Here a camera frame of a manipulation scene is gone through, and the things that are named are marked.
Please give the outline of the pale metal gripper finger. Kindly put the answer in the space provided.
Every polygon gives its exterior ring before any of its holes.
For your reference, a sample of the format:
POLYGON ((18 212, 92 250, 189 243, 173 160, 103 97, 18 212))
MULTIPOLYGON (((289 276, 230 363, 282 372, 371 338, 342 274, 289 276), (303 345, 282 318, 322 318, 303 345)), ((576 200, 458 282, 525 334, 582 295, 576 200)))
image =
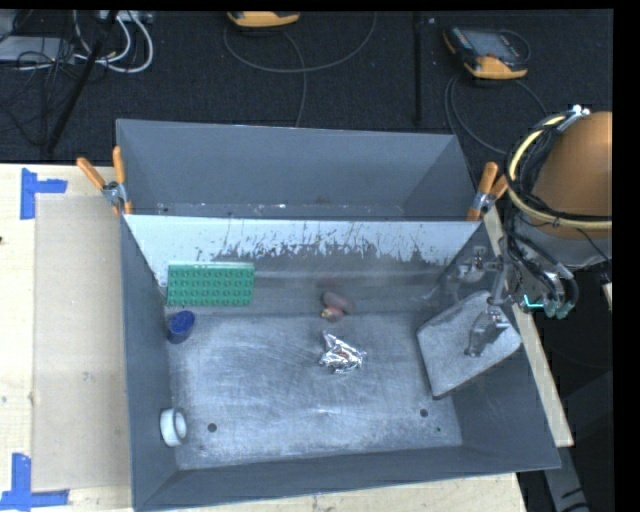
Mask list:
POLYGON ((438 278, 437 291, 443 298, 463 298, 490 290, 499 266, 499 257, 488 246, 463 249, 438 278))
POLYGON ((503 330, 510 326, 510 322, 497 309, 481 311, 472 323, 469 341, 465 354, 479 357, 488 344, 492 344, 503 330))

